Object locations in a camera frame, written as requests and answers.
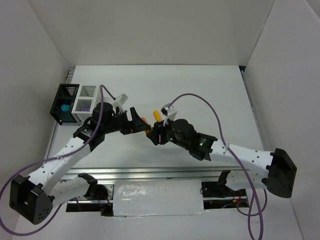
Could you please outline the yellow striped green bee lego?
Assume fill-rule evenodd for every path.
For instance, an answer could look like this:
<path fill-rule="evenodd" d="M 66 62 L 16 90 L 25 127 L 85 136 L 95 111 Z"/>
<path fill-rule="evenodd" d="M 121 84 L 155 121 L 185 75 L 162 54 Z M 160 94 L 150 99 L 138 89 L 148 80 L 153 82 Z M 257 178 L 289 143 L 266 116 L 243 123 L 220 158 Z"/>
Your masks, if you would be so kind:
<path fill-rule="evenodd" d="M 153 127 L 149 126 L 148 129 L 145 130 L 144 132 L 145 132 L 146 134 L 148 134 L 148 133 L 152 132 L 152 130 L 153 130 Z"/>

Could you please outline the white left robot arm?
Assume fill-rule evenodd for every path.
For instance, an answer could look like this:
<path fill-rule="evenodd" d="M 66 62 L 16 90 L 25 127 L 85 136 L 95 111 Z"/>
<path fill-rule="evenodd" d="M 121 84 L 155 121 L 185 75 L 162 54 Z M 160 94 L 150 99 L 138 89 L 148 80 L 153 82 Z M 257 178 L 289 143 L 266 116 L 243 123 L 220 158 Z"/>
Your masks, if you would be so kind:
<path fill-rule="evenodd" d="M 52 160 L 28 176 L 18 174 L 10 183 L 9 206 L 34 225 L 42 223 L 53 208 L 75 197 L 95 198 L 105 188 L 87 173 L 80 173 L 72 180 L 62 177 L 81 159 L 88 156 L 105 140 L 105 135 L 120 132 L 123 135 L 149 130 L 149 125 L 130 108 L 121 112 L 110 103 L 98 103 L 92 116 L 87 118 Z"/>

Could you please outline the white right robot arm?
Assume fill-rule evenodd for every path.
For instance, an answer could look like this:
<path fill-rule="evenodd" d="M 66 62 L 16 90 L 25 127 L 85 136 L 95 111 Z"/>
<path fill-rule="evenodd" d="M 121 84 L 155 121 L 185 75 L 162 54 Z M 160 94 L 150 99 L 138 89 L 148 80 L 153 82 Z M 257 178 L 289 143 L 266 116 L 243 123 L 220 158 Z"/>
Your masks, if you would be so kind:
<path fill-rule="evenodd" d="M 288 153 L 280 148 L 259 151 L 223 143 L 215 136 L 197 132 L 185 119 L 156 122 L 147 133 L 154 145 L 175 144 L 199 161 L 217 161 L 244 167 L 244 178 L 255 188 L 289 199 L 292 197 L 297 166 Z"/>

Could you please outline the teal round flower lego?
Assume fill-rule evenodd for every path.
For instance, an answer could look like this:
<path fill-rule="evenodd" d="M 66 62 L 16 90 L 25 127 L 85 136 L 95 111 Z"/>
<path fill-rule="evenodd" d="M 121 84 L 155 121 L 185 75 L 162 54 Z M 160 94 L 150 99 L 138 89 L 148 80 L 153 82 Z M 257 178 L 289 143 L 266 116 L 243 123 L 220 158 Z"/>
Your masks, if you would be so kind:
<path fill-rule="evenodd" d="M 61 109 L 62 112 L 66 113 L 66 112 L 68 112 L 70 110 L 70 105 L 63 104 L 63 105 L 61 105 L 60 109 Z"/>

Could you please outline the purple butterfly wing lego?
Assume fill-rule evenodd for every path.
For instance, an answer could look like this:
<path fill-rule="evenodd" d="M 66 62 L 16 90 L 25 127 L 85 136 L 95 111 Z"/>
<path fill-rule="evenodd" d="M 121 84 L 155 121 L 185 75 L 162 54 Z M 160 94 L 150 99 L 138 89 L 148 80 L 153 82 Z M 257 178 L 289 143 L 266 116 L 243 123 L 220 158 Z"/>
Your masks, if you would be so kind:
<path fill-rule="evenodd" d="M 82 108 L 80 110 L 80 112 L 90 112 L 90 108 L 89 107 L 88 108 Z"/>

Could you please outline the yellow rectangular lego brick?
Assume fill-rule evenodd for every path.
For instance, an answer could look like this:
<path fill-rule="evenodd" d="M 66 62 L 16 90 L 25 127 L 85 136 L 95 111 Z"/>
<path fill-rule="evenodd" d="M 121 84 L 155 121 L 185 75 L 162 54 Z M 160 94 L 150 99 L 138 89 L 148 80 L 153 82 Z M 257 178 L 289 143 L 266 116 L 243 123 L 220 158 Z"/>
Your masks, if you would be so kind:
<path fill-rule="evenodd" d="M 154 119 L 155 119 L 157 122 L 161 122 L 161 121 L 162 121 L 162 116 L 161 116 L 161 114 L 160 114 L 157 110 L 154 110 L 154 111 L 153 111 L 153 116 L 154 116 Z"/>

